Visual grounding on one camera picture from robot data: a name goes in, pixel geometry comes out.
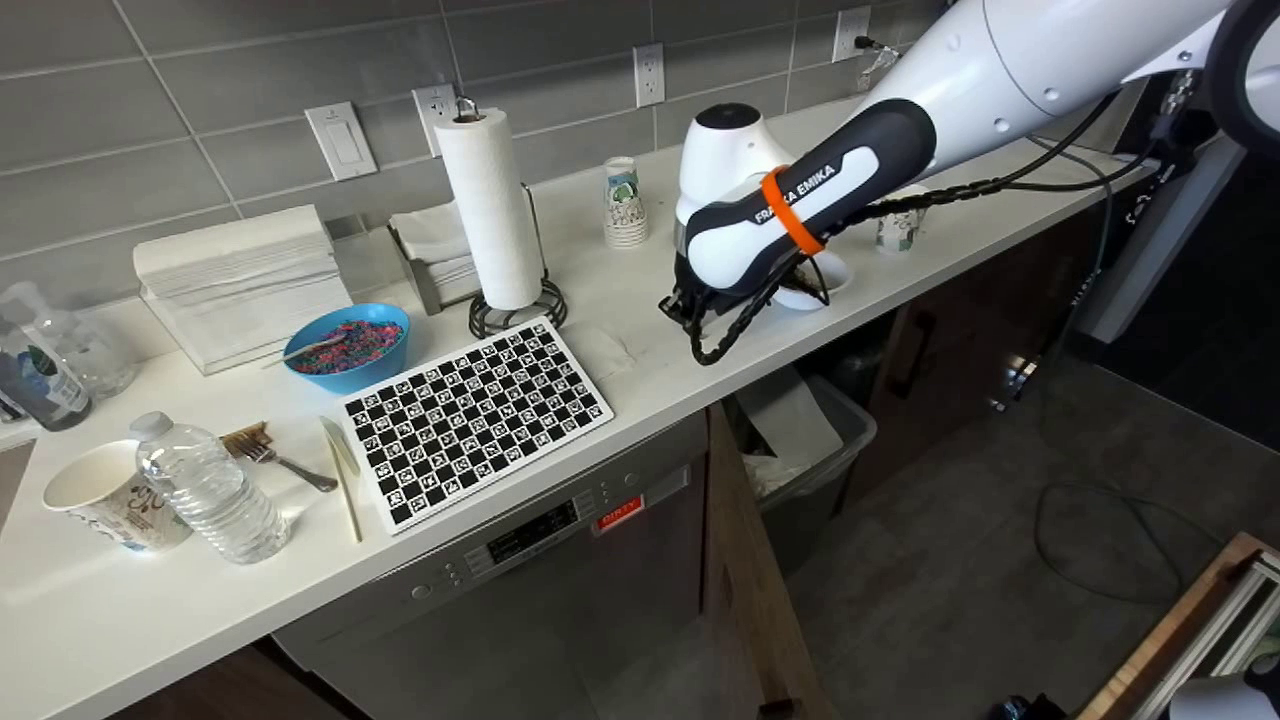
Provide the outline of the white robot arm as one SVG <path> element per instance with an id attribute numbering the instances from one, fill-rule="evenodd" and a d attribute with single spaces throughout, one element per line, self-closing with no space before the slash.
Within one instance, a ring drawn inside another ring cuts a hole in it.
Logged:
<path id="1" fill-rule="evenodd" d="M 1220 125 L 1271 152 L 1277 15 L 1280 0 L 958 0 L 834 136 L 689 216 L 679 287 L 766 294 L 901 185 L 1159 73 L 1200 73 Z"/>

